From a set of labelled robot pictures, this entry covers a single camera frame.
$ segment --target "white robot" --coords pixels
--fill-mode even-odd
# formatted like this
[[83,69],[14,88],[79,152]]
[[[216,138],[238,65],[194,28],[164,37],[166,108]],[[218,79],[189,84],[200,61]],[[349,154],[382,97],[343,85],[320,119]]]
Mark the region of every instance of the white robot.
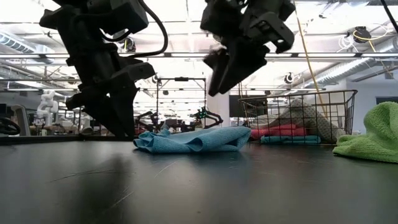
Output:
[[55,91],[45,90],[41,96],[42,101],[36,111],[35,124],[37,126],[43,125],[43,122],[46,126],[52,125],[52,113],[58,113],[58,102],[53,100],[54,95]]

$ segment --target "blue towel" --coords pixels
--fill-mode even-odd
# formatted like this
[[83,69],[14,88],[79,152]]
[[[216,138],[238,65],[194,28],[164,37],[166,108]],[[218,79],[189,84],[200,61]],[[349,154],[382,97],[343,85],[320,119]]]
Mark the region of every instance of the blue towel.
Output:
[[238,151],[247,143],[250,133],[250,128],[242,126],[180,134],[171,134],[168,129],[163,129],[158,134],[148,131],[140,134],[134,145],[151,153]]
[[321,138],[318,136],[263,136],[263,144],[319,144]]

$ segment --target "table surface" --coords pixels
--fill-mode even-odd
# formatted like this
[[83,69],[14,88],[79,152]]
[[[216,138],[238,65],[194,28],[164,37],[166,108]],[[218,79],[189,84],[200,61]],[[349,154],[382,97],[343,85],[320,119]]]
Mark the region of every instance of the table surface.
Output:
[[398,223],[398,165],[331,147],[150,155],[131,142],[0,147],[0,223]]

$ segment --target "metal wire basket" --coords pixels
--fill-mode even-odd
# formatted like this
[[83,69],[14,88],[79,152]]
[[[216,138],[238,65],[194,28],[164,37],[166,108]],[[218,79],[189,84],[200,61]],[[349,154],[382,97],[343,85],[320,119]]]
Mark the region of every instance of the metal wire basket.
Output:
[[335,144],[352,134],[356,90],[241,98],[252,140],[264,144]]

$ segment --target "pink towel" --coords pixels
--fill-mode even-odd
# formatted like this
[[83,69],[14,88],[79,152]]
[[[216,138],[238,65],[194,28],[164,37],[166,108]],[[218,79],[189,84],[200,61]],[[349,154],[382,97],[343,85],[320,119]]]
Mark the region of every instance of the pink towel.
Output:
[[307,132],[305,128],[296,128],[295,124],[285,124],[281,126],[264,128],[264,129],[252,129],[251,137],[260,140],[263,136],[306,136]]

